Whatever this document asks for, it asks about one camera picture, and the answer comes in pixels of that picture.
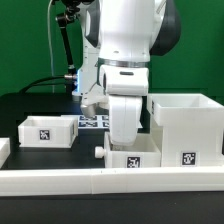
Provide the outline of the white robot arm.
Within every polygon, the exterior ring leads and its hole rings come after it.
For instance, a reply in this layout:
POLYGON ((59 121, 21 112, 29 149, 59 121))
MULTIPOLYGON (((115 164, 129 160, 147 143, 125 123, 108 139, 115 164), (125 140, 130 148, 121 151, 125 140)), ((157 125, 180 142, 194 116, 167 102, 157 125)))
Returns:
POLYGON ((149 91, 150 57, 179 41, 179 13, 174 0, 99 0, 99 17, 87 21, 98 29, 96 84, 103 91, 84 93, 82 112, 92 117, 96 107, 108 109, 111 143, 130 146, 149 91))

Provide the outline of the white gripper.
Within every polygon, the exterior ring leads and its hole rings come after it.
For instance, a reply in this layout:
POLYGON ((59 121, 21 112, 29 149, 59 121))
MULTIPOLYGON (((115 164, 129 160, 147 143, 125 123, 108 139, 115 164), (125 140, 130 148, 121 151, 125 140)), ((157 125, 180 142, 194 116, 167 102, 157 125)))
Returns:
POLYGON ((112 144, 119 146, 134 144, 141 110, 141 97, 109 96, 109 124, 112 144))

